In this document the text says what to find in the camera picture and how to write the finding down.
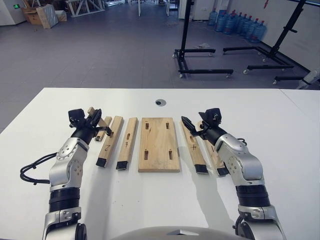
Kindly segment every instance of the silver robot arm segment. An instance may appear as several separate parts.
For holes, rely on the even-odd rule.
[[[74,240],[76,229],[85,228],[78,224],[81,218],[79,188],[88,150],[89,146],[83,140],[70,137],[57,153],[49,174],[50,207],[45,215],[43,240],[54,240],[55,235]]]
[[[219,108],[199,114],[203,120],[200,131],[184,116],[182,122],[193,136],[200,136],[214,146],[231,175],[239,199],[235,234],[253,240],[285,240],[276,209],[270,204],[260,161],[244,141],[219,127],[222,119]]]
[[[78,223],[81,219],[79,201],[83,164],[89,143],[98,131],[106,131],[108,136],[112,132],[108,126],[97,127],[101,109],[87,118],[82,109],[71,110],[68,114],[70,127],[76,130],[56,154],[49,173],[49,213],[45,215],[42,240],[87,240],[86,225]]]

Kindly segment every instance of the blue water jug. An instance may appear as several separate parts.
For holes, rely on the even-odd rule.
[[[255,28],[258,27],[260,24],[258,23],[259,18],[256,18],[253,23],[251,23],[248,27],[248,31],[246,31],[245,39],[249,39],[251,34],[254,32]]]
[[[236,14],[233,13],[233,15],[226,21],[224,29],[223,29],[223,33],[230,35],[234,32],[234,27],[236,24],[236,18],[235,18]]]
[[[238,24],[240,22],[240,20],[242,19],[242,12],[239,13],[239,15],[235,15],[235,24],[234,24],[234,28],[233,30],[236,31],[237,30],[237,27],[238,27]]]
[[[217,16],[218,13],[216,12],[216,9],[210,12],[208,26],[214,26],[216,24]]]
[[[245,36],[247,34],[249,25],[252,23],[251,18],[252,18],[252,16],[249,16],[249,18],[243,23],[242,30],[240,33],[241,36]]]
[[[251,43],[259,43],[263,38],[267,30],[267,27],[264,26],[264,23],[265,21],[261,21],[260,25],[254,29],[253,33],[251,34],[251,37],[249,38],[249,41]]]
[[[226,13],[224,12],[222,15],[218,16],[218,19],[216,20],[214,30],[218,33],[222,32],[225,28],[226,19],[227,19],[227,17],[225,15],[226,15]]]
[[[237,34],[240,34],[241,33],[241,30],[242,30],[242,27],[244,25],[244,22],[247,20],[247,14],[245,14],[240,20],[239,20],[239,23],[238,25],[236,26],[236,30],[235,32]]]

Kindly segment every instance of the rectangular slot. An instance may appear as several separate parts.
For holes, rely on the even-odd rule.
[[[144,160],[148,160],[149,151],[144,150]]]

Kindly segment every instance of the black robot arm segment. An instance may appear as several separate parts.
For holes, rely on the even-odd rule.
[[[199,114],[200,131],[187,117],[182,116],[182,122],[193,136],[200,136],[214,146],[231,175],[240,214],[235,233],[249,239],[286,239],[276,209],[270,204],[260,161],[249,152],[244,139],[237,139],[219,127],[222,119],[219,108]]]

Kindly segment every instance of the white wall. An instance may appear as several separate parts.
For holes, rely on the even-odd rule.
[[[228,12],[252,15],[252,19],[264,20],[267,32],[262,41],[273,46],[283,27],[294,12],[297,2],[288,0],[270,0],[264,9],[266,0],[231,0]],[[305,4],[303,12],[293,29],[282,42],[279,51],[309,70],[320,66],[320,8]]]

